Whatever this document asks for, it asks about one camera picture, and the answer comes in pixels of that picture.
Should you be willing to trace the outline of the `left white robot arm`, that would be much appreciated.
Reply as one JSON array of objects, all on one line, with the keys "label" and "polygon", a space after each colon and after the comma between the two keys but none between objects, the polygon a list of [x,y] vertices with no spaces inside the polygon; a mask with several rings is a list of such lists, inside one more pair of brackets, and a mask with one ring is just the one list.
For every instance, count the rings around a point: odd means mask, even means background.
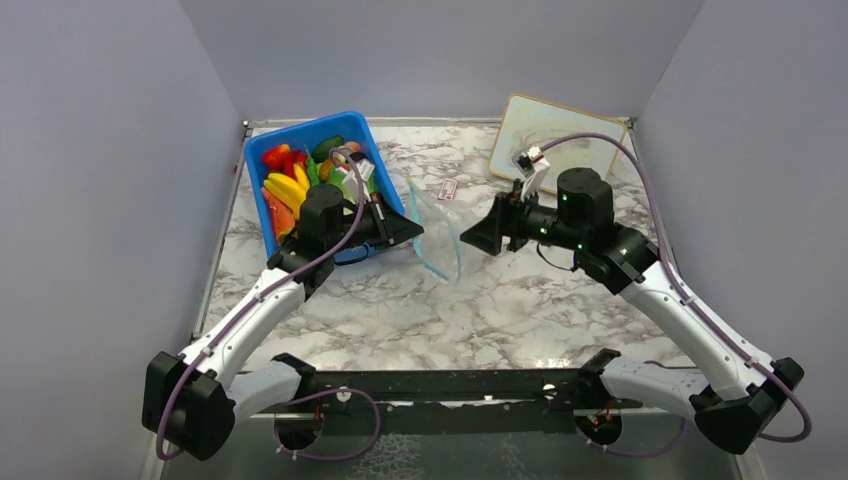
[{"label": "left white robot arm", "polygon": [[142,424],[156,435],[158,457],[171,459],[171,445],[174,455],[207,460],[252,415],[277,403],[294,411],[309,406],[312,367],[284,356],[244,373],[247,359],[330,276],[337,251],[392,248],[423,232],[379,194],[352,203],[334,185],[311,188],[293,234],[236,307],[179,354],[160,352],[148,364]]}]

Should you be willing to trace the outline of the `orange toy carrot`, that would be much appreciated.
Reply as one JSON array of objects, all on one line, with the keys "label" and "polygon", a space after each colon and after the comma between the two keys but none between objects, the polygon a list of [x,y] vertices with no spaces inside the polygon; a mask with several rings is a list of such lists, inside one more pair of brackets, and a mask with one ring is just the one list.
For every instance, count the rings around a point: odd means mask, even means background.
[{"label": "orange toy carrot", "polygon": [[261,188],[261,193],[269,208],[275,244],[279,245],[295,229],[296,220],[289,207],[276,198],[266,187]]}]

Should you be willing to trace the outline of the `yellow toy banana bunch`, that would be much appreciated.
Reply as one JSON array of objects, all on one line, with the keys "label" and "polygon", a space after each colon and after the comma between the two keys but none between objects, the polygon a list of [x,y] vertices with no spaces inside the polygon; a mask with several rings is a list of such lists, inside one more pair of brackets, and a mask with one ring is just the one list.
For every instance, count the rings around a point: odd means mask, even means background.
[{"label": "yellow toy banana bunch", "polygon": [[263,186],[292,212],[295,220],[301,217],[301,207],[307,199],[311,187],[306,170],[300,164],[293,164],[294,176],[283,173],[269,173]]}]

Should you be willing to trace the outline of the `small red white box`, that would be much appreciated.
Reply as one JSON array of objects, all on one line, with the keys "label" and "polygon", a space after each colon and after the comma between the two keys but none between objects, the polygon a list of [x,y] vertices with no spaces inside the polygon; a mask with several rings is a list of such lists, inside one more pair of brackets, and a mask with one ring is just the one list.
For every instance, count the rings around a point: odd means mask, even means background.
[{"label": "small red white box", "polygon": [[458,182],[454,179],[446,178],[442,181],[437,193],[438,200],[453,200],[456,195]]}]

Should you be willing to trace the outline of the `blue plastic bin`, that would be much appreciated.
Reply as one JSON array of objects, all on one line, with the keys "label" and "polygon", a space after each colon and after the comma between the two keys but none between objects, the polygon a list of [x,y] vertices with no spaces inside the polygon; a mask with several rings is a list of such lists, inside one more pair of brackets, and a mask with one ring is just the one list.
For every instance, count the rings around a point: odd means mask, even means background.
[{"label": "blue plastic bin", "polygon": [[277,172],[294,178],[293,163],[300,165],[303,176],[314,184],[328,180],[341,184],[342,177],[329,172],[321,165],[327,159],[330,147],[348,145],[362,152],[374,165],[369,177],[368,188],[382,195],[382,205],[390,206],[399,213],[404,212],[403,203],[390,179],[387,168],[379,154],[376,142],[365,117],[356,111],[346,111],[255,136],[244,147],[244,158],[267,256],[277,249],[276,213],[268,206],[263,193],[264,181],[269,174]]}]

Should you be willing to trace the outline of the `green toy avocado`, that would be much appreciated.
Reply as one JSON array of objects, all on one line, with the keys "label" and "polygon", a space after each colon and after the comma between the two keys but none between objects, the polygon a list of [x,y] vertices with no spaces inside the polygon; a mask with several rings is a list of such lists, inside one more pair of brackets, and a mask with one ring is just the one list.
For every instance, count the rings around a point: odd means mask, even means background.
[{"label": "green toy avocado", "polygon": [[334,135],[321,140],[312,150],[311,157],[315,163],[322,163],[329,157],[330,151],[333,148],[342,146],[345,139],[342,135]]}]

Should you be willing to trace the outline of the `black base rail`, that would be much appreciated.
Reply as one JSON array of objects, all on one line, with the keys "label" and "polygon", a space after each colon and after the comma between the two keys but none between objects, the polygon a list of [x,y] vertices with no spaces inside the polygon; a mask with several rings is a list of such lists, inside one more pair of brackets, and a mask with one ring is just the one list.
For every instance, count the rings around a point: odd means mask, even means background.
[{"label": "black base rail", "polygon": [[276,401],[266,413],[283,425],[320,427],[327,436],[444,435],[541,432],[572,434],[575,417],[638,409],[614,399],[578,368],[507,370],[315,370],[297,395],[304,405]]}]

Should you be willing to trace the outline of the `red toy bell pepper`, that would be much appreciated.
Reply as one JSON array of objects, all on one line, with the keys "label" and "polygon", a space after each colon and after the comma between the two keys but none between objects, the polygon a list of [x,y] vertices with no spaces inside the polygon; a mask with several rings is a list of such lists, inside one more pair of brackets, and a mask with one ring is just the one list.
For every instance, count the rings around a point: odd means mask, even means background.
[{"label": "red toy bell pepper", "polygon": [[301,150],[292,150],[288,144],[278,145],[263,153],[262,163],[272,172],[282,173],[293,179],[296,178],[295,166],[299,165],[306,171],[307,155]]}]

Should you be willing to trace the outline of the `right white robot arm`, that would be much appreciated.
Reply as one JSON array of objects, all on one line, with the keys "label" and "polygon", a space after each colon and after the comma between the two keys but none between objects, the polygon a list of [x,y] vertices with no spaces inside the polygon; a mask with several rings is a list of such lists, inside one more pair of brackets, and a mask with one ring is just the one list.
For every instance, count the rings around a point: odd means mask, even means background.
[{"label": "right white robot arm", "polygon": [[594,170],[560,173],[554,208],[522,198],[521,190],[516,181],[498,193],[461,241],[490,255],[529,241],[573,251],[577,268],[649,317],[696,366],[672,371],[604,349],[581,367],[579,398],[592,407],[622,399],[660,408],[693,422],[716,447],[745,453],[803,379],[802,367],[742,340],[736,344],[745,352],[733,352],[719,337],[730,328],[718,323],[711,330],[698,316],[701,307],[674,290],[678,278],[664,271],[657,246],[615,221],[612,188]]}]

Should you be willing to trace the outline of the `green toy chili pepper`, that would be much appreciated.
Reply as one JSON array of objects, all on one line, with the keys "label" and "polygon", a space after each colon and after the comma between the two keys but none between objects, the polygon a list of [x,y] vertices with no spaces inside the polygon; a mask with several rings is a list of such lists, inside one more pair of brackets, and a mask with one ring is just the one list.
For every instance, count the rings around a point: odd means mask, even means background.
[{"label": "green toy chili pepper", "polygon": [[306,164],[306,173],[307,173],[308,179],[310,181],[310,185],[311,186],[319,185],[321,183],[321,178],[320,178],[320,175],[319,175],[319,165],[315,162],[315,160],[311,156],[307,157],[305,164]]}]

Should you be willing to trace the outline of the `clear zip top bag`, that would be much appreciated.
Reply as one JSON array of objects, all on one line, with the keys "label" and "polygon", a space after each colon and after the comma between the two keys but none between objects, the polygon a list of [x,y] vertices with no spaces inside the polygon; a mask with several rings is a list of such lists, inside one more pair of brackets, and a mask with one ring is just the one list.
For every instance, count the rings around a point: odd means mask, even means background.
[{"label": "clear zip top bag", "polygon": [[460,234],[466,224],[465,214],[454,199],[438,200],[438,191],[433,196],[419,188],[412,178],[407,178],[406,184],[406,215],[424,228],[424,233],[413,239],[416,255],[436,277],[457,285],[464,269]]}]

